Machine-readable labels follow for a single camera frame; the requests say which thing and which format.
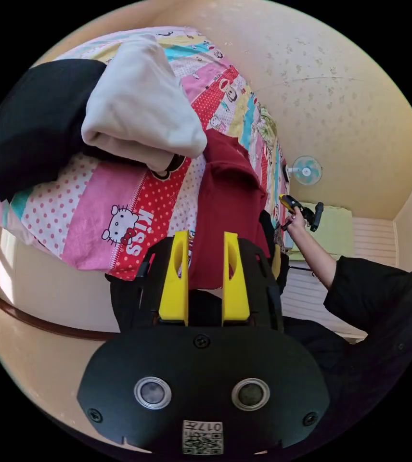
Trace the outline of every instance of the brown trim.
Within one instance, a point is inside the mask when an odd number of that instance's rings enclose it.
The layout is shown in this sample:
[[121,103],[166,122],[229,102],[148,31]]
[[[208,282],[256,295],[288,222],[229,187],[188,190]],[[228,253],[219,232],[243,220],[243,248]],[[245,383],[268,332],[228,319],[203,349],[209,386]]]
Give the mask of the brown trim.
[[0,309],[15,319],[18,319],[30,326],[37,327],[43,331],[52,332],[53,334],[64,335],[65,337],[105,341],[118,335],[115,332],[88,331],[85,329],[76,329],[74,327],[62,326],[60,324],[55,324],[54,322],[45,321],[15,308],[2,300],[2,298],[0,298]]

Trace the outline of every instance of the qr code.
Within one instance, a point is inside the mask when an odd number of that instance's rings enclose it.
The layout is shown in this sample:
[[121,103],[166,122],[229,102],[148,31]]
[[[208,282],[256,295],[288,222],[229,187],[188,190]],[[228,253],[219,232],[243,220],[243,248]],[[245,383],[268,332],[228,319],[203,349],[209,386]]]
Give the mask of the qr code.
[[219,455],[224,453],[222,422],[183,421],[184,454]]

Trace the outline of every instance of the white cloth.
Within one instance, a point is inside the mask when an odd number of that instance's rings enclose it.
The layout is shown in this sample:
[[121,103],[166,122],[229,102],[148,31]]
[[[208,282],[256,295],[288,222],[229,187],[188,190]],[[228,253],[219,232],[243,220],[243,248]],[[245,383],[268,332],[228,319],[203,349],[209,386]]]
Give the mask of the white cloth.
[[134,35],[118,49],[91,93],[84,142],[164,171],[173,153],[195,158],[206,135],[179,79],[153,35]]

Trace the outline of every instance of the black sleeve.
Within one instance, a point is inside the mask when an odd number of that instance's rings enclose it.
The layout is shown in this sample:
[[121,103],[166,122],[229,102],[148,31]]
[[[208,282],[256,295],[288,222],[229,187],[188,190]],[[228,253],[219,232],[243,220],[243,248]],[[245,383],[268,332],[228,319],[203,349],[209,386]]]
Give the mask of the black sleeve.
[[406,301],[412,301],[412,272],[362,258],[341,257],[324,304],[330,313],[368,333]]

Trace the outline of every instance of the colorful patchwork bedsheet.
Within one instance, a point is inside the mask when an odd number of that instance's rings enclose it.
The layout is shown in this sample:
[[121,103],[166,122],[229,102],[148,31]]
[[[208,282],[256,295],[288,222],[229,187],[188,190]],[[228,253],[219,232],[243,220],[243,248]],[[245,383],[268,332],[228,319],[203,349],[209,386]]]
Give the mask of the colorful patchwork bedsheet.
[[[275,123],[246,79],[213,43],[190,27],[117,32],[84,43],[58,59],[111,61],[130,35],[152,33],[164,48],[203,129],[237,137],[268,192],[273,224],[284,219],[278,195],[287,192]],[[197,199],[206,161],[186,158],[167,180],[146,168],[109,164],[77,154],[57,181],[19,192],[0,203],[0,226],[16,229],[27,244],[40,244],[80,270],[132,280],[147,249],[176,231],[189,230],[192,248]],[[7,220],[13,216],[18,220]]]

